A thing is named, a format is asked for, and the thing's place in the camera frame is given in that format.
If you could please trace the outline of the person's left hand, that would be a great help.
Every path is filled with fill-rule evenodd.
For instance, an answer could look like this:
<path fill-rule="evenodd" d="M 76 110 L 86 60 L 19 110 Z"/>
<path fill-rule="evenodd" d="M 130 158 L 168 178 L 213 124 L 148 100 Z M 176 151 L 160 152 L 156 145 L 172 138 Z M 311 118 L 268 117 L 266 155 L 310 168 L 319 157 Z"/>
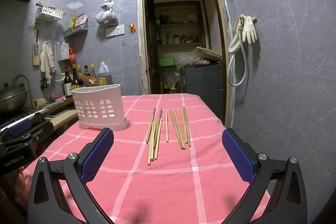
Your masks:
<path fill-rule="evenodd" d="M 6 174 L 5 178 L 14 193 L 15 201 L 19 205 L 26 207 L 29 201 L 29 187 L 25 181 L 24 170 L 25 167 L 21 166 L 16 171 Z"/>

